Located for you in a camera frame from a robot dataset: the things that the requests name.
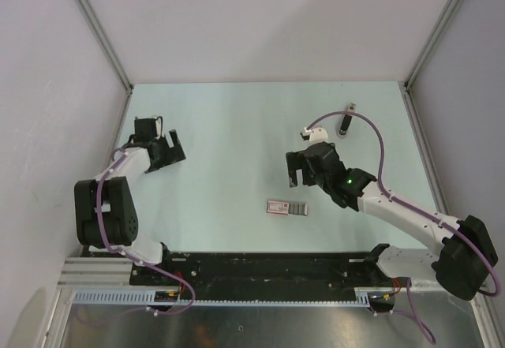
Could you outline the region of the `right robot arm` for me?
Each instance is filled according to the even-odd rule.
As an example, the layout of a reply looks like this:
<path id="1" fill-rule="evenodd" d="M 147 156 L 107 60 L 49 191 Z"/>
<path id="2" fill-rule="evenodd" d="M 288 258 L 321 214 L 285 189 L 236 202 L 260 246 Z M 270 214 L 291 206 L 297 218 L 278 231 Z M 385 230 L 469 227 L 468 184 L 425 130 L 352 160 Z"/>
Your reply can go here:
<path id="1" fill-rule="evenodd" d="M 291 187 L 316 185 L 339 207 L 390 223 L 428 249 L 425 259 L 410 257 L 395 264 L 401 253 L 393 253 L 389 245 L 374 248 L 374 260 L 364 266 L 365 279 L 373 286 L 391 277 L 425 277 L 465 301 L 486 293 L 481 287 L 487 277 L 495 276 L 498 256 L 486 225 L 477 217 L 429 213 L 400 200 L 382 190 L 372 174 L 345 167 L 335 146 L 327 142 L 286 153 L 286 165 Z"/>

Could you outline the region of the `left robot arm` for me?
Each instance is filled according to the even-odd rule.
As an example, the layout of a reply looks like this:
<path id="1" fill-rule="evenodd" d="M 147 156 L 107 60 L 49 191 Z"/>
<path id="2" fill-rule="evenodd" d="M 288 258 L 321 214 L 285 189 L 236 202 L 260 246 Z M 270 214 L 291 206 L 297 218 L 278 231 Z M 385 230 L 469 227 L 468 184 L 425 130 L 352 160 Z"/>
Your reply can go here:
<path id="1" fill-rule="evenodd" d="M 163 127 L 160 115 L 136 118 L 134 133 L 115 149 L 118 157 L 101 174 L 74 186 L 78 241 L 148 264 L 148 277 L 159 285 L 173 278 L 174 265 L 163 258 L 167 248 L 161 241 L 140 232 L 131 190 L 140 176 L 185 160 L 177 131 L 165 133 Z"/>

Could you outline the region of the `red staple box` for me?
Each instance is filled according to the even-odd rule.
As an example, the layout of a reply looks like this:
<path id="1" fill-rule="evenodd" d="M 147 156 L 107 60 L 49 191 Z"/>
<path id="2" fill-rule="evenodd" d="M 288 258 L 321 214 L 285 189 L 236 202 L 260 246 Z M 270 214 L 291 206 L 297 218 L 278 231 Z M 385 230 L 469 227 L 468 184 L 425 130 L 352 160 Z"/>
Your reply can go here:
<path id="1" fill-rule="evenodd" d="M 269 200 L 267 202 L 266 212 L 273 215 L 307 216 L 309 207 L 306 203 L 302 202 Z"/>

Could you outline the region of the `black staple remover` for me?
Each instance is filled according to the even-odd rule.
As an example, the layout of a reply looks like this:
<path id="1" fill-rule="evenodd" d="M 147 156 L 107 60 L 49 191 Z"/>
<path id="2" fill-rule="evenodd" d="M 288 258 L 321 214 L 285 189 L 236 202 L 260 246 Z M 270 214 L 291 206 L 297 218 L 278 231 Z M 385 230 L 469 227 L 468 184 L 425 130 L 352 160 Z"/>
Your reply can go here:
<path id="1" fill-rule="evenodd" d="M 356 110 L 356 104 L 355 103 L 350 103 L 346 109 L 349 112 L 354 112 Z M 353 116 L 351 114 L 345 114 L 342 116 L 342 120 L 340 123 L 340 126 L 337 130 L 338 132 L 338 137 L 340 138 L 345 138 L 347 136 L 350 123 L 352 122 Z"/>

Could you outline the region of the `left aluminium frame post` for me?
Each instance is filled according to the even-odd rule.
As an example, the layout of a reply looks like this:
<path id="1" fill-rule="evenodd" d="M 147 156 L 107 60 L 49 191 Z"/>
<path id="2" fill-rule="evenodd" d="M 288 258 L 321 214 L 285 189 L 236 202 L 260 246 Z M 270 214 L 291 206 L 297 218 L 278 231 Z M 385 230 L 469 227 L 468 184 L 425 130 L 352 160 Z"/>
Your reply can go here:
<path id="1" fill-rule="evenodd" d="M 91 2 L 89 0 L 74 0 L 77 4 L 78 9 L 81 12 L 84 21 L 86 22 L 91 33 L 95 37 L 99 48 L 103 52 L 106 60 L 109 62 L 115 76 L 118 78 L 122 87 L 130 92 L 133 88 L 133 84 L 130 81 L 121 61 L 114 49 L 102 23 L 99 20 L 97 13 L 95 12 Z"/>

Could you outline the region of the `aluminium frame post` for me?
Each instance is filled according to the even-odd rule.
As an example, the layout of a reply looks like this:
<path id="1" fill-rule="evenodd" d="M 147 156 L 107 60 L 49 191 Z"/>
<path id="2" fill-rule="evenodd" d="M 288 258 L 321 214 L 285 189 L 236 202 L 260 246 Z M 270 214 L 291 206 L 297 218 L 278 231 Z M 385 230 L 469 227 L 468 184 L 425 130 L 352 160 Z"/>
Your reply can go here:
<path id="1" fill-rule="evenodd" d="M 133 84 L 130 81 L 121 61 L 114 49 L 102 23 L 99 20 L 97 13 L 95 12 L 91 2 L 89 0 L 74 0 L 77 4 L 78 9 L 81 12 L 84 21 L 86 22 L 91 33 L 95 37 L 99 48 L 103 52 L 106 60 L 109 62 L 115 76 L 118 78 L 122 87 L 130 92 L 133 88 Z"/>
<path id="2" fill-rule="evenodd" d="M 404 80 L 404 86 L 408 91 L 414 86 L 423 68 L 428 64 L 434 50 L 450 27 L 463 2 L 464 0 L 447 0 L 445 3 L 425 44 L 421 48 L 420 54 L 417 56 L 412 69 Z"/>

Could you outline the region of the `right aluminium frame post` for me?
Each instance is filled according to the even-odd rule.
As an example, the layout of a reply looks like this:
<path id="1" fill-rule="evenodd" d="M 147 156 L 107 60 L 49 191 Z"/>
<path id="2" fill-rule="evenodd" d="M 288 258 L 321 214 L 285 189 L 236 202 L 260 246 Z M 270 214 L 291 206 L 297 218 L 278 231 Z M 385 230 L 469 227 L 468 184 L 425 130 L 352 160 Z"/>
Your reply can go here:
<path id="1" fill-rule="evenodd" d="M 428 64 L 434 50 L 450 27 L 463 2 L 464 0 L 447 0 L 445 3 L 425 44 L 421 48 L 420 54 L 417 56 L 412 69 L 404 80 L 404 86 L 408 91 L 414 86 L 423 68 Z"/>

